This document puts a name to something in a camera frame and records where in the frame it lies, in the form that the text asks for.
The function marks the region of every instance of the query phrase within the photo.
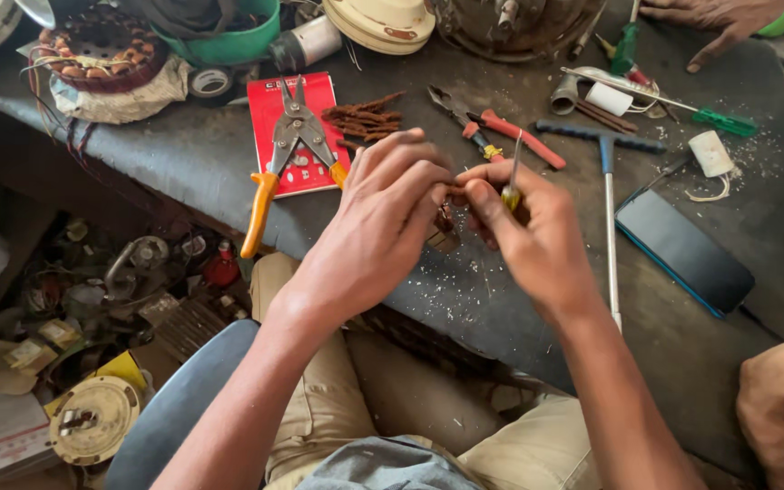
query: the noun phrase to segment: khaki pants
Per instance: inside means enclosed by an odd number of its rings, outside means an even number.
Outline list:
[[[298,261],[273,254],[253,269],[253,318],[268,305],[298,268]],[[292,490],[332,452],[377,435],[340,330],[308,364],[283,414],[268,457],[269,490]],[[411,436],[441,451],[430,440]],[[543,395],[516,422],[458,457],[459,466],[489,490],[591,490],[600,488],[583,413],[575,398]]]

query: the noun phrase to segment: black wire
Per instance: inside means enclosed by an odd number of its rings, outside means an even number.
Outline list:
[[[29,88],[27,85],[25,85],[25,84],[23,83],[23,74],[24,74],[24,73],[26,73],[26,72],[27,72],[27,71],[29,71],[29,70],[35,70],[36,68],[38,68],[38,66],[44,66],[45,64],[46,64],[46,63],[41,63],[41,64],[38,64],[38,65],[34,65],[34,66],[27,66],[27,67],[25,67],[23,70],[20,70],[20,73],[17,73],[16,79],[17,79],[17,81],[18,81],[18,82],[20,82],[20,84],[22,84],[23,86],[25,86],[27,90],[29,90],[29,93],[31,93],[31,94],[32,94],[32,97],[34,97],[34,98],[35,98],[35,99],[36,99],[38,102],[40,102],[40,103],[41,103],[41,104],[44,106],[44,108],[47,110],[47,114],[48,114],[48,115],[51,117],[51,119],[52,119],[52,120],[55,120],[55,121],[57,122],[57,126],[59,126],[59,128],[60,128],[61,130],[63,130],[63,131],[67,131],[67,130],[65,129],[65,125],[63,125],[62,121],[61,121],[61,120],[59,120],[59,118],[57,117],[56,113],[54,113],[54,112],[53,112],[53,109],[50,109],[50,106],[48,106],[48,105],[47,105],[47,103],[46,103],[46,102],[44,102],[44,100],[43,100],[43,99],[41,99],[40,97],[38,97],[38,95],[37,95],[36,93],[32,92],[32,89],[31,89],[31,88]]]

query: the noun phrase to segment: smartphone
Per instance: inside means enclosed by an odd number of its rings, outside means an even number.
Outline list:
[[[619,207],[616,226],[718,318],[755,285],[746,266],[651,189]]]

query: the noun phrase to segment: workbench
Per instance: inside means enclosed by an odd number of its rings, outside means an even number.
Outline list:
[[[609,5],[597,31],[616,39],[629,8]],[[685,189],[700,195],[720,190],[718,182],[707,182],[696,166],[656,187],[752,271],[756,286],[746,300],[751,316],[736,311],[724,321],[712,317],[628,239],[622,234],[617,237],[626,342],[669,427],[686,450],[753,478],[759,470],[740,434],[734,403],[740,363],[784,339],[784,78],[773,52],[754,40],[735,47],[701,73],[688,75],[686,62],[709,36],[649,23],[643,23],[641,31],[639,64],[669,95],[694,106],[746,115],[761,124],[752,139],[725,138],[742,170],[730,197],[713,203],[689,201]],[[0,48],[0,111],[40,130],[34,100],[16,76],[25,59],[13,48],[28,40],[9,41]],[[431,105],[428,83],[445,87],[478,111],[492,108],[526,127],[539,118],[558,118],[550,113],[548,99],[561,79],[559,68],[569,65],[566,53],[559,53],[552,65],[495,64],[456,50],[437,36],[407,57],[384,56],[359,46],[355,51],[361,71],[345,50],[310,71],[331,74],[341,104],[408,91],[394,106],[404,114],[404,127],[424,128],[429,139],[451,153],[456,172],[483,162],[473,144],[463,139],[461,128]],[[608,66],[591,43],[573,65]],[[263,75],[274,75],[263,70]],[[670,151],[654,156],[617,149],[617,204],[677,158],[688,139],[709,129],[687,122],[686,113],[680,116],[682,124],[669,118],[629,118],[640,126],[639,135],[661,139]],[[564,120],[597,124],[578,113]],[[511,139],[487,134],[496,146],[512,153]],[[63,139],[64,134],[56,136]],[[604,179],[598,145],[554,135],[540,139],[567,160],[567,168],[554,171],[527,150],[524,163],[571,192],[586,252],[606,296]],[[228,226],[246,229],[255,191],[250,173],[257,169],[246,107],[172,104],[144,121],[98,128],[87,152]],[[710,190],[698,191],[698,187]],[[335,190],[275,201],[263,242],[302,258],[331,220],[339,200]],[[457,211],[456,218],[462,247],[451,255],[424,250],[418,266],[384,303],[486,357],[573,393],[552,330],[517,288],[501,255],[486,250],[464,228],[463,212]]]

